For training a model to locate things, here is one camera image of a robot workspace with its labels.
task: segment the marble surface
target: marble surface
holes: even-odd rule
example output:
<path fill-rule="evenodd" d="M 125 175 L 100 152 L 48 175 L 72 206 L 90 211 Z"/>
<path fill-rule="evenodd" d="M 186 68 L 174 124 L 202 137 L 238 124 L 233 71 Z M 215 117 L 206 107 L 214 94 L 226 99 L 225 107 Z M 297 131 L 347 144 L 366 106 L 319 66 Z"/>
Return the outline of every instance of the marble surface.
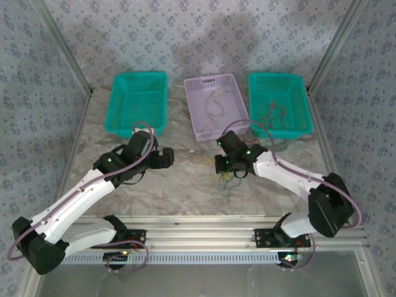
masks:
<path fill-rule="evenodd" d="M 247 91 L 241 90 L 241 93 L 247 102 Z M 102 88 L 93 93 L 65 192 L 81 180 L 101 154 L 127 143 L 127 139 L 104 130 L 109 96 L 110 92 Z M 253 139 L 250 132 L 245 139 Z M 121 185 L 85 214 L 99 217 L 109 214 L 271 216 L 305 207 L 305 203 L 289 190 L 251 175 L 231 190 L 228 201 L 228 191 L 218 190 L 220 177 L 214 167 L 214 155 L 222 151 L 214 140 L 195 140 L 182 87 L 175 86 L 169 90 L 168 119 L 158 142 L 160 147 L 174 148 L 175 161 L 171 168 L 147 171 L 141 182 L 135 186 Z M 261 142 L 270 146 L 267 140 L 261 139 Z M 315 133 L 292 141 L 278 140 L 276 150 L 279 157 L 288 162 L 313 172 L 325 173 Z M 236 183 L 238 180 L 234 179 L 228 186 Z"/>

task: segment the wall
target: wall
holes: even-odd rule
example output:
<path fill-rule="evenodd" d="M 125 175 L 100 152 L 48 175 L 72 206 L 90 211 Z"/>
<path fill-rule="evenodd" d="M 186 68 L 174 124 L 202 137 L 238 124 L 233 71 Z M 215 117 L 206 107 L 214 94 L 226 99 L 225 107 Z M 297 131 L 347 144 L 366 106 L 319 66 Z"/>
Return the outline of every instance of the wall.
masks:
<path fill-rule="evenodd" d="M 314 98 L 396 296 L 396 3 L 369 0 Z"/>
<path fill-rule="evenodd" d="M 0 296 L 24 260 L 8 262 L 12 222 L 52 203 L 86 96 L 28 0 L 0 1 Z"/>
<path fill-rule="evenodd" d="M 233 72 L 294 72 L 306 83 L 349 1 L 46 0 L 93 87 L 124 71 L 166 71 L 170 84 Z"/>

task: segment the white robotic arm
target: white robotic arm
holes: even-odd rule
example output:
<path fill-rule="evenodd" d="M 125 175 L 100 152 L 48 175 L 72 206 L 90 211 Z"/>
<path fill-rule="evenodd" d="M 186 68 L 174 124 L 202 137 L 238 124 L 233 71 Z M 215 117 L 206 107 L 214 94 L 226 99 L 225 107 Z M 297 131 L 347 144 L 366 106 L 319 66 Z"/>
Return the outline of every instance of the white robotic arm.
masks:
<path fill-rule="evenodd" d="M 305 210 L 287 213 L 274 226 L 272 236 L 281 246 L 293 242 L 293 238 L 299 235 L 316 231 L 324 236 L 334 237 L 355 212 L 347 199 L 325 185 L 331 184 L 349 195 L 339 175 L 331 173 L 323 176 L 279 158 L 274 160 L 272 152 L 265 147 L 258 144 L 248 147 L 233 131 L 221 136 L 217 143 L 225 152 L 225 156 L 215 156 L 217 173 L 233 171 L 238 177 L 238 171 L 245 171 L 242 178 L 248 173 L 258 175 L 275 181 L 307 202 L 308 207 Z"/>
<path fill-rule="evenodd" d="M 300 171 L 301 173 L 304 173 L 308 176 L 322 179 L 321 174 L 303 170 L 300 167 L 294 166 L 279 158 L 278 160 L 289 168 Z M 267 178 L 271 181 L 275 181 L 277 184 L 280 184 L 281 186 L 300 196 L 307 203 L 308 197 L 311 194 L 309 191 L 312 188 L 317 188 L 321 185 L 320 183 L 311 181 L 310 179 L 301 178 L 278 166 L 277 162 L 273 159 L 272 153 L 269 151 L 262 152 L 257 157 L 257 161 L 253 163 L 253 168 L 256 175 L 260 176 L 261 178 Z M 295 238 L 306 233 L 316 232 L 316 229 L 309 221 L 308 215 L 308 208 L 300 212 L 292 212 L 283 221 L 281 225 L 282 230 L 290 238 Z"/>
<path fill-rule="evenodd" d="M 72 231 L 69 227 L 94 203 L 123 182 L 137 174 L 143 177 L 147 169 L 168 168 L 173 164 L 173 149 L 163 148 L 160 155 L 154 137 L 155 150 L 138 165 L 121 170 L 128 165 L 136 164 L 136 160 L 142 158 L 143 152 L 147 150 L 149 142 L 148 132 L 136 132 L 127 145 L 121 145 L 103 154 L 82 180 L 52 206 L 31 220 L 20 217 L 12 224 L 14 237 L 19 242 L 17 248 L 39 274 L 52 271 L 66 256 L 75 252 L 127 239 L 126 227 L 112 215 L 78 230 Z M 122 172 L 115 174 L 115 171 L 120 170 Z M 22 236 L 27 230 L 31 232 Z"/>

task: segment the purple basket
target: purple basket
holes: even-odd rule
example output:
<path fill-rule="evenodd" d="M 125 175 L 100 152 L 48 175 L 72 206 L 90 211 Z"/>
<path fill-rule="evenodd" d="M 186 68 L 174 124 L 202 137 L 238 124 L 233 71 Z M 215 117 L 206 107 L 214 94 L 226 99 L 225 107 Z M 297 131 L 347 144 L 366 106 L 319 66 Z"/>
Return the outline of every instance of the purple basket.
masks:
<path fill-rule="evenodd" d="M 233 74 L 186 79 L 184 87 L 197 141 L 217 139 L 231 122 L 249 119 Z M 249 126 L 249 122 L 240 122 L 231 130 L 244 135 Z"/>

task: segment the teal plastic basket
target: teal plastic basket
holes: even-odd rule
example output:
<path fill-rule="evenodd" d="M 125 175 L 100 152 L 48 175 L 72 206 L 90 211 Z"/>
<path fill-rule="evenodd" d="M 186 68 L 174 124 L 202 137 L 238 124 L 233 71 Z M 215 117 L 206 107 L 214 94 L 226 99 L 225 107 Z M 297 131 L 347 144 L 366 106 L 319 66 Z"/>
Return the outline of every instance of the teal plastic basket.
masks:
<path fill-rule="evenodd" d="M 296 139 L 312 132 L 312 119 L 303 80 L 296 74 L 257 72 L 249 75 L 250 118 L 273 138 Z M 251 124 L 254 136 L 268 138 Z"/>
<path fill-rule="evenodd" d="M 160 136 L 166 123 L 168 77 L 165 72 L 128 72 L 116 75 L 111 88 L 105 129 L 131 138 L 133 125 L 145 121 Z"/>

